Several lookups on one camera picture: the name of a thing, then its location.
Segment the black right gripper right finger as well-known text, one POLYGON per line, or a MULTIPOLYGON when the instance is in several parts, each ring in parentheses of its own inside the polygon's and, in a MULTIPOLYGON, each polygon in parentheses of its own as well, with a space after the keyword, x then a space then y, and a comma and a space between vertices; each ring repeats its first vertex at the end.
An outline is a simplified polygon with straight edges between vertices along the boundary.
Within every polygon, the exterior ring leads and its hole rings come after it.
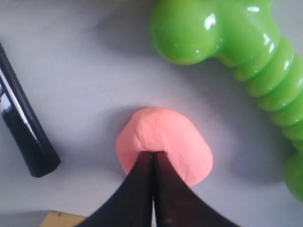
POLYGON ((154 153, 154 205, 158 227, 236 227, 202 201, 177 174, 164 152, 154 153))

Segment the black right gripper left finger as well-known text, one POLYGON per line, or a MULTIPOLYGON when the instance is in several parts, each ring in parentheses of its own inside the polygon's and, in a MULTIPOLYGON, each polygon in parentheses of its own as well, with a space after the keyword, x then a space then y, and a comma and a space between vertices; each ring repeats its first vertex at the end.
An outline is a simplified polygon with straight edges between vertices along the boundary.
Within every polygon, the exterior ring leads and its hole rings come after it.
POLYGON ((141 152, 116 192, 79 227, 150 227, 153 203, 153 154, 141 152))

